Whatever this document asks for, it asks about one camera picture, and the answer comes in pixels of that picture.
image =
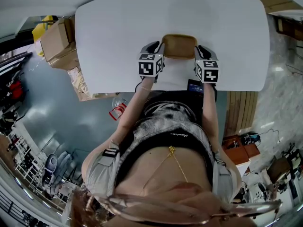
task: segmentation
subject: table top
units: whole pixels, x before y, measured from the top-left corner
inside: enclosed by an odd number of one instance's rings
[[[213,50],[217,90],[260,91],[269,62],[267,16],[259,0],[94,0],[75,19],[80,66],[90,93],[134,91],[141,48],[166,34],[194,36]],[[165,58],[153,90],[186,90],[194,59]]]

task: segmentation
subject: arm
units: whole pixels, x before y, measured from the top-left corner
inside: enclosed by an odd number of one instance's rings
[[[236,165],[229,159],[219,144],[219,127],[218,116],[216,110],[216,103],[214,99],[214,89],[210,84],[204,84],[204,98],[203,98],[203,115],[202,127],[208,136],[209,142],[212,145],[212,151],[220,152],[222,161],[226,163],[226,168],[233,170],[237,176],[237,187],[240,190],[242,178]]]
[[[111,141],[115,144],[119,145],[125,136],[128,134],[129,130],[134,126],[134,124],[138,121],[139,116],[143,110],[144,104],[150,90],[153,86],[155,78],[144,78],[140,86],[138,86],[137,91],[135,92],[132,100],[129,102],[126,110],[122,114],[118,127],[116,131],[100,146],[95,148],[90,154],[86,157],[82,164],[82,178],[84,181],[86,180],[86,171],[87,168],[95,155],[100,154],[102,151],[109,147]]]

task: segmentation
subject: smartphone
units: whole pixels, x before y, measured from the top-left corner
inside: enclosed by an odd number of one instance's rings
[[[188,79],[187,90],[203,94],[203,84],[200,81]]]

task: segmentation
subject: brown tray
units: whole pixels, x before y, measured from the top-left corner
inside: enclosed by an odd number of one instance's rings
[[[190,60],[195,57],[194,47],[197,46],[196,38],[189,35],[165,35],[164,56],[173,59]]]

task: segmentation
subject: gold necklace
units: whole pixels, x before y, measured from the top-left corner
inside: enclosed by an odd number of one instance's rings
[[[156,170],[153,172],[153,174],[147,179],[147,181],[146,181],[146,183],[144,184],[144,186],[143,186],[143,188],[142,188],[142,190],[141,190],[141,192],[140,192],[139,195],[141,195],[141,193],[143,192],[143,190],[144,190],[144,188],[146,187],[147,183],[148,183],[148,182],[151,180],[151,178],[155,175],[156,171],[157,171],[157,170],[159,169],[159,167],[163,164],[163,162],[164,162],[167,158],[169,158],[169,157],[171,157],[171,156],[173,156],[174,159],[176,160],[176,163],[177,163],[177,165],[179,166],[179,169],[181,170],[181,172],[182,172],[182,174],[183,174],[183,176],[184,176],[185,181],[188,183],[188,180],[187,180],[187,178],[186,178],[186,176],[185,176],[185,173],[184,173],[184,171],[183,171],[183,169],[182,169],[180,163],[178,162],[178,160],[177,160],[177,158],[176,158],[176,156],[175,156],[175,154],[174,154],[174,152],[176,151],[176,148],[173,147],[173,146],[170,146],[170,147],[169,147],[169,151],[170,151],[169,154],[168,154],[168,155],[164,158],[164,160],[158,165],[158,167],[157,167]]]

